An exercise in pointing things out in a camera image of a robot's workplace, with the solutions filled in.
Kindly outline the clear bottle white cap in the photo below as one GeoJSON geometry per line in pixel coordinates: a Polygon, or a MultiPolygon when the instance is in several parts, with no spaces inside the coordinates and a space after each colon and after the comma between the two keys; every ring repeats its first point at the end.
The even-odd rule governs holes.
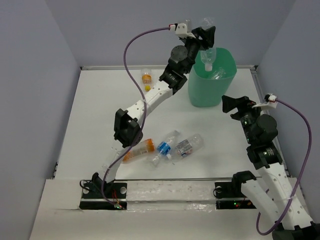
{"type": "MultiPolygon", "coordinates": [[[[205,17],[201,20],[200,25],[204,30],[207,30],[214,25],[214,18],[205,17]]],[[[200,52],[200,58],[202,63],[204,64],[204,69],[206,72],[212,71],[213,63],[216,60],[216,56],[217,56],[217,49],[215,47],[212,47],[200,52]]]]}

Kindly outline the clear bottle blue-ringed cap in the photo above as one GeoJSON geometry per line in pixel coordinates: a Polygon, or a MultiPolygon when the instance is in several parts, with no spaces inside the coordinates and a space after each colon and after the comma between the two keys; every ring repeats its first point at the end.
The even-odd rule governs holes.
{"type": "Polygon", "coordinates": [[[227,73],[223,67],[218,67],[215,70],[212,70],[212,72],[209,75],[209,79],[211,79],[211,80],[224,79],[226,74],[227,73]]]}

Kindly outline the small bottle orange label yellow cap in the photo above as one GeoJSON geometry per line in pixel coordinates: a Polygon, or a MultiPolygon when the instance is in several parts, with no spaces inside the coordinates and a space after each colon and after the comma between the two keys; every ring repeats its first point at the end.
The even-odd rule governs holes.
{"type": "Polygon", "coordinates": [[[152,70],[149,68],[143,68],[140,73],[141,80],[144,85],[144,90],[148,92],[152,86],[152,70]]]}

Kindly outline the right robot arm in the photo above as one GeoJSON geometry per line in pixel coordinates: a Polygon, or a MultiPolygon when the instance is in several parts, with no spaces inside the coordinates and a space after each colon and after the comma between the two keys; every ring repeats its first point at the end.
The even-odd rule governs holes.
{"type": "Polygon", "coordinates": [[[320,225],[306,212],[296,195],[300,186],[312,146],[311,126],[305,116],[308,131],[308,146],[295,185],[291,185],[283,159],[273,143],[278,136],[277,121],[262,110],[285,104],[273,94],[267,94],[264,103],[256,103],[247,96],[232,98],[222,96],[222,111],[240,121],[248,147],[247,156],[267,186],[263,190],[250,171],[233,175],[230,190],[235,196],[244,195],[259,211],[256,231],[261,236],[271,235],[274,240],[318,240],[320,225]]]}

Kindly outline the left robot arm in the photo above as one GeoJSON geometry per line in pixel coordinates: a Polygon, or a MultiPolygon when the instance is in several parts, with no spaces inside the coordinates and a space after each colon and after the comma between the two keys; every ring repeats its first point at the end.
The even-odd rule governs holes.
{"type": "Polygon", "coordinates": [[[168,30],[175,33],[183,42],[171,50],[164,72],[141,99],[127,109],[118,109],[114,118],[114,142],[110,154],[102,168],[92,175],[93,191],[97,196],[106,198],[112,190],[113,182],[124,156],[143,138],[143,128],[148,115],[162,102],[176,94],[187,82],[196,63],[199,51],[214,46],[216,27],[190,29],[186,23],[175,23],[155,31],[168,30]]]}

